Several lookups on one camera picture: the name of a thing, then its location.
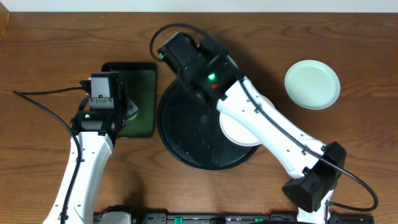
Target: green led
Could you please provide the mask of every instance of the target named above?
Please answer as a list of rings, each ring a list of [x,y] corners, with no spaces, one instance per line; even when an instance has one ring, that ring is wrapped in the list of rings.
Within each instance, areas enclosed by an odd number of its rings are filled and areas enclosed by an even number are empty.
[[[214,80],[216,78],[216,74],[212,73],[209,76],[207,76],[208,79]]]

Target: cable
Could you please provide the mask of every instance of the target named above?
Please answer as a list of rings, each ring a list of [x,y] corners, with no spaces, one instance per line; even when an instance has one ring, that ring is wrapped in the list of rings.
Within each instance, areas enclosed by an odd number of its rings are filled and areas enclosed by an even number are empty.
[[[46,95],[46,94],[52,94],[52,93],[61,93],[64,91],[69,91],[69,90],[82,90],[82,87],[71,87],[71,88],[64,88],[61,90],[53,90],[53,91],[40,91],[40,92],[18,92],[23,95]]]
[[[26,95],[39,95],[39,94],[50,94],[50,93],[60,93],[63,91],[68,91],[68,90],[77,90],[79,89],[79,87],[73,87],[73,88],[67,88],[67,89],[63,89],[63,90],[55,90],[55,91],[45,91],[45,92],[30,92],[30,93],[24,93],[24,92],[19,92],[19,91],[12,91],[13,93],[15,93],[16,95],[22,97],[23,99],[31,102],[33,105],[39,107],[40,109],[44,110],[45,112],[47,112],[49,115],[51,115],[53,118],[55,118],[59,123],[62,124],[62,126],[64,128],[66,128],[66,130],[69,132],[69,134],[71,135],[73,141],[76,144],[76,148],[77,148],[77,160],[76,160],[76,166],[75,166],[75,170],[73,171],[72,174],[72,178],[70,179],[70,183],[69,183],[69,187],[67,190],[67,193],[65,195],[65,200],[63,201],[63,206],[62,206],[62,212],[60,214],[61,216],[61,224],[65,223],[65,220],[67,218],[67,208],[68,208],[68,202],[69,202],[69,198],[70,198],[70,194],[72,193],[72,188],[73,188],[73,184],[76,181],[76,176],[80,167],[80,162],[81,162],[81,148],[80,148],[80,144],[76,138],[76,136],[72,133],[72,130],[69,128],[68,124],[66,122],[64,122],[62,120],[62,118],[60,118],[58,115],[56,115],[54,112],[50,111],[48,108],[46,108],[45,106],[41,105],[40,103],[30,99],[29,97],[27,97]]]
[[[212,38],[212,36],[210,34],[208,34],[207,32],[205,32],[204,30],[195,27],[193,25],[189,25],[189,24],[184,24],[184,23],[175,23],[175,24],[169,24],[166,26],[161,27],[152,37],[152,39],[150,40],[150,45],[149,45],[149,50],[150,50],[150,54],[158,61],[163,62],[162,59],[158,58],[155,56],[155,54],[153,53],[153,44],[154,41],[156,39],[156,37],[164,30],[171,28],[171,27],[185,27],[185,28],[190,28],[196,32],[199,32],[200,34],[204,35],[205,37],[211,39],[214,43],[217,43],[215,41],[214,38]],[[356,208],[356,207],[351,207],[348,205],[343,205],[340,203],[336,203],[336,202],[332,202],[332,201],[327,201],[326,204],[329,205],[334,205],[337,207],[341,207],[341,208],[345,208],[348,210],[352,210],[352,211],[357,211],[357,212],[370,212],[374,209],[377,208],[378,206],[378,198],[376,193],[373,191],[372,188],[370,188],[370,186],[368,184],[366,184],[365,182],[363,182],[361,179],[359,179],[358,177],[356,177],[354,174],[332,164],[331,162],[325,160],[324,158],[322,158],[321,155],[317,154],[316,152],[312,151],[311,149],[309,149],[306,145],[302,144],[300,141],[298,141],[297,139],[295,139],[290,133],[288,133],[286,130],[284,130],[282,127],[280,127],[262,108],[259,104],[257,104],[254,101],[254,98],[251,96],[251,94],[249,93],[248,89],[244,86],[244,79],[241,77],[244,77],[244,75],[241,73],[241,71],[234,65],[231,64],[231,62],[229,61],[229,59],[227,58],[226,54],[220,49],[220,54],[221,56],[223,56],[229,67],[231,69],[234,70],[234,76],[235,78],[239,81],[239,84],[241,85],[243,91],[245,92],[246,96],[249,98],[249,100],[252,102],[252,104],[256,107],[256,109],[258,110],[258,112],[260,112],[272,125],[274,125],[282,134],[284,134],[287,138],[289,138],[292,142],[294,142],[296,145],[298,145],[298,147],[300,147],[301,149],[303,149],[304,151],[306,151],[307,153],[309,153],[310,155],[316,157],[317,159],[319,159],[320,161],[324,162],[325,164],[329,165],[330,167],[340,171],[343,174],[346,174],[348,177],[352,178],[353,180],[357,181],[357,183],[361,184],[371,195],[373,198],[373,206],[369,207],[369,208]]]

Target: white backdrop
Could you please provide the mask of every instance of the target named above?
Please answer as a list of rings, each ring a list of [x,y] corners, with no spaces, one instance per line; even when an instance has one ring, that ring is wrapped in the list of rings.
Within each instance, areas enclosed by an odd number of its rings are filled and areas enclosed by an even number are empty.
[[[0,0],[11,12],[398,12],[398,0]]]

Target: black cable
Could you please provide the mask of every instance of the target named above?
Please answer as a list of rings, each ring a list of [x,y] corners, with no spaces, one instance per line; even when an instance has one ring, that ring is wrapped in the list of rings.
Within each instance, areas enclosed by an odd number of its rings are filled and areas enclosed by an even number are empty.
[[[52,91],[40,91],[40,92],[18,92],[23,95],[45,95],[45,94],[52,94],[52,93],[61,93],[64,91],[69,91],[69,90],[82,90],[82,87],[71,87],[71,88],[64,88],[61,90],[52,90]]]
[[[42,94],[50,94],[50,93],[60,93],[62,91],[68,91],[68,90],[77,90],[78,87],[73,87],[73,88],[68,88],[68,89],[63,89],[63,90],[55,90],[55,91],[45,91],[45,92],[31,92],[31,93],[27,93],[27,94],[31,94],[31,95],[39,95],[39,93]],[[68,202],[69,202],[69,198],[70,198],[70,194],[72,193],[72,188],[73,188],[73,184],[76,181],[76,176],[80,167],[80,162],[81,162],[81,148],[80,148],[80,144],[76,138],[76,136],[72,133],[72,130],[69,128],[68,124],[66,122],[64,122],[62,120],[62,118],[60,118],[58,115],[56,115],[53,111],[50,111],[48,108],[46,108],[45,106],[41,105],[40,103],[30,99],[29,97],[25,96],[24,92],[19,92],[19,91],[12,91],[13,93],[15,93],[16,95],[22,97],[23,99],[31,102],[33,105],[39,107],[40,109],[44,110],[45,112],[47,112],[49,115],[51,115],[53,118],[55,118],[59,123],[62,124],[62,126],[64,128],[66,128],[66,130],[69,132],[69,134],[71,135],[73,141],[76,144],[76,148],[77,148],[77,159],[76,159],[76,166],[75,166],[75,170],[73,171],[72,174],[72,178],[70,179],[70,183],[69,183],[69,187],[67,190],[67,193],[65,195],[65,200],[63,201],[63,206],[62,206],[62,212],[60,214],[61,216],[61,224],[65,223],[65,220],[67,218],[67,208],[68,208]]]
[[[161,62],[163,62],[162,59],[158,58],[155,56],[155,54],[153,53],[153,44],[154,41],[156,39],[156,37],[164,30],[171,28],[171,27],[185,27],[185,28],[189,28],[189,29],[193,29],[194,31],[204,35],[205,37],[211,39],[214,43],[217,44],[217,42],[215,41],[214,38],[212,38],[212,36],[210,34],[208,34],[207,32],[205,32],[204,30],[195,27],[193,25],[189,25],[189,24],[184,24],[184,23],[175,23],[175,24],[169,24],[166,26],[161,27],[152,37],[152,39],[150,40],[150,45],[149,45],[149,50],[150,50],[150,54],[156,59],[159,60]],[[297,139],[295,139],[290,133],[288,133],[286,130],[284,130],[282,127],[280,127],[262,108],[259,104],[257,104],[254,101],[254,98],[251,96],[251,94],[249,93],[248,89],[244,86],[244,79],[242,79],[241,77],[244,77],[241,74],[241,71],[234,65],[232,65],[232,63],[229,61],[229,59],[227,58],[227,56],[225,55],[225,53],[220,49],[220,54],[221,56],[223,56],[229,67],[232,68],[234,70],[234,75],[236,77],[236,79],[239,81],[239,84],[241,85],[243,91],[245,92],[246,96],[249,98],[249,100],[252,102],[252,104],[256,107],[256,109],[258,110],[258,112],[260,112],[272,125],[275,126],[275,128],[277,128],[282,134],[284,134],[287,138],[289,138],[291,141],[293,141],[296,145],[298,145],[298,147],[300,147],[301,149],[303,149],[304,151],[308,152],[310,155],[316,157],[317,159],[321,160],[322,162],[324,162],[325,164],[331,166],[332,168],[340,171],[343,174],[348,175],[348,177],[352,178],[353,180],[357,181],[359,184],[361,184],[371,195],[373,198],[373,206],[369,207],[369,208],[356,208],[356,207],[351,207],[348,205],[343,205],[340,203],[336,203],[336,202],[331,202],[331,201],[327,201],[326,204],[329,205],[334,205],[337,207],[341,207],[341,208],[345,208],[348,210],[353,210],[353,211],[357,211],[357,212],[370,212],[374,209],[376,209],[376,207],[378,206],[378,198],[376,193],[373,191],[372,188],[370,188],[370,186],[368,184],[366,184],[365,182],[363,182],[361,179],[359,179],[358,177],[356,177],[354,174],[332,164],[331,162],[328,162],[327,160],[325,160],[324,158],[322,158],[321,155],[318,155],[316,152],[312,151],[311,149],[309,149],[306,145],[302,144],[300,141],[298,141]]]

